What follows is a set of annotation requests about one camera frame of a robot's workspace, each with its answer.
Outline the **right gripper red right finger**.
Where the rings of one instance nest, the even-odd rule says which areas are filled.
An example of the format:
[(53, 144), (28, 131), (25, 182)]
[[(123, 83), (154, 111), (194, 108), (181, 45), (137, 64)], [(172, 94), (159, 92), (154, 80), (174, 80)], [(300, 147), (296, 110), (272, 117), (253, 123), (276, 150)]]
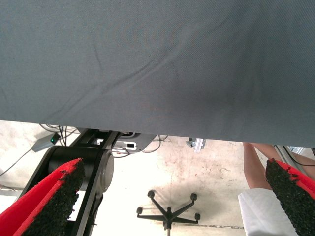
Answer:
[(269, 159), (266, 179), (299, 236), (315, 234), (315, 181), (298, 169)]

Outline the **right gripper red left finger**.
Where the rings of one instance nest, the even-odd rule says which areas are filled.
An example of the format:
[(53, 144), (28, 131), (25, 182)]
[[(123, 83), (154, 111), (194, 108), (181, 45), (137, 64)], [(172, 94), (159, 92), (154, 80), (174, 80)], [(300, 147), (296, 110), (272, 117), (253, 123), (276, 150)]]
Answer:
[(81, 158), (66, 162), (0, 215), (2, 236), (63, 236), (85, 177)]

